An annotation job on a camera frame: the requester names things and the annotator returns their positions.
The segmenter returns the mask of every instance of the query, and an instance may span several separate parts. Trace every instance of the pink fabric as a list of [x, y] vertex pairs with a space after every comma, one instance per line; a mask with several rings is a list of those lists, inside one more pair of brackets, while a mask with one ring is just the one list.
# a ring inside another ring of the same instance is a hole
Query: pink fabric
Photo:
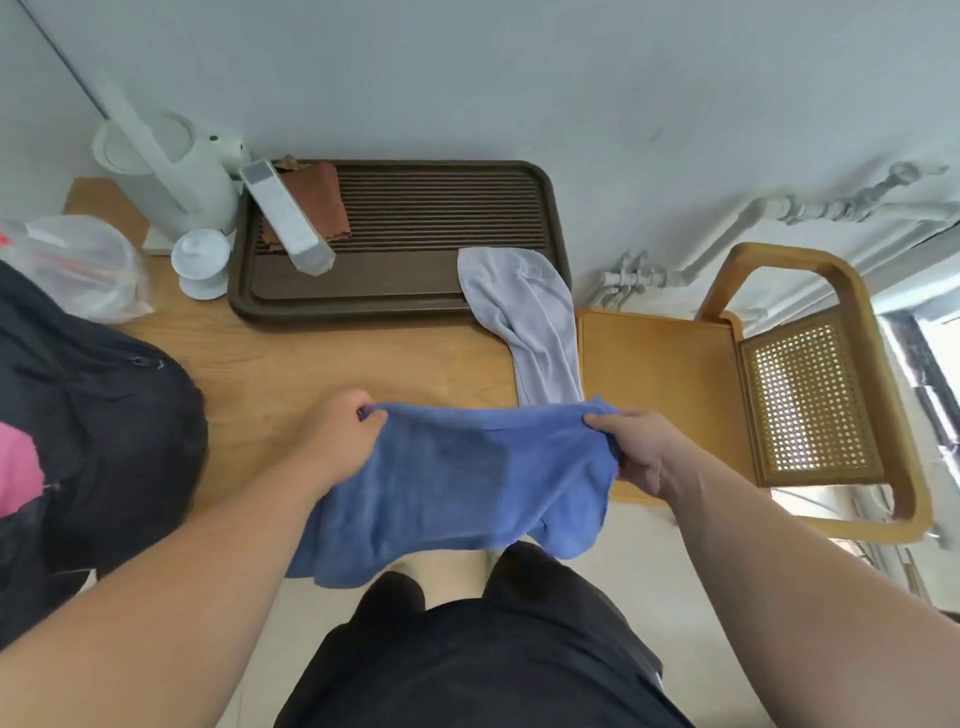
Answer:
[[43, 492], [34, 438], [0, 423], [0, 518], [16, 513]]

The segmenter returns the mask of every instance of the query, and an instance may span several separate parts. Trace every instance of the gray towel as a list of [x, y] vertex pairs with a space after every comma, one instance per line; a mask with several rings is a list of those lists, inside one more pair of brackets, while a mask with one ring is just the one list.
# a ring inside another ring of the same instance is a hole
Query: gray towel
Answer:
[[550, 261], [520, 248], [462, 248], [457, 274], [477, 321], [510, 347], [520, 405], [583, 401], [573, 301]]

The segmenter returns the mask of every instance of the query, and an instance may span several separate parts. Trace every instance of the kettle handle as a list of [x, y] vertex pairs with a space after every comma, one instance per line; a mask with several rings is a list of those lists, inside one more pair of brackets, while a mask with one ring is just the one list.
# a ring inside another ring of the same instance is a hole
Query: kettle handle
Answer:
[[102, 81], [97, 86], [110, 119], [117, 123], [136, 152], [153, 170], [160, 183], [170, 191], [185, 212], [192, 215], [201, 214], [204, 209], [200, 199], [180, 179], [174, 165], [156, 143], [153, 131], [143, 123], [120, 87], [113, 81]]

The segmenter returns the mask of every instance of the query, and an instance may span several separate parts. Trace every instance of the person's left hand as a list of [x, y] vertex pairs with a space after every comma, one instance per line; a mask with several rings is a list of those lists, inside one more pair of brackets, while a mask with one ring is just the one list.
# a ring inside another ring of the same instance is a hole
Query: person's left hand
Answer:
[[322, 485], [321, 496], [334, 485], [359, 471], [373, 452], [387, 413], [378, 409], [365, 420], [360, 410], [373, 404], [362, 389], [347, 389], [316, 405], [287, 455], [302, 467], [315, 469]]

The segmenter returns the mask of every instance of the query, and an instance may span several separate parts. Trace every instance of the wooden chair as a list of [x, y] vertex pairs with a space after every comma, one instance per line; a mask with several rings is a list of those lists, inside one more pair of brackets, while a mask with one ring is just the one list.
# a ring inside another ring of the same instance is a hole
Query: wooden chair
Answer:
[[[839, 304], [743, 339], [725, 310], [757, 268], [823, 276]], [[693, 321], [578, 313], [587, 397], [655, 409], [761, 488], [888, 483], [888, 522], [804, 518], [830, 538], [917, 541], [933, 517], [920, 461], [853, 267], [822, 251], [734, 247]], [[627, 483], [617, 500], [659, 502]]]

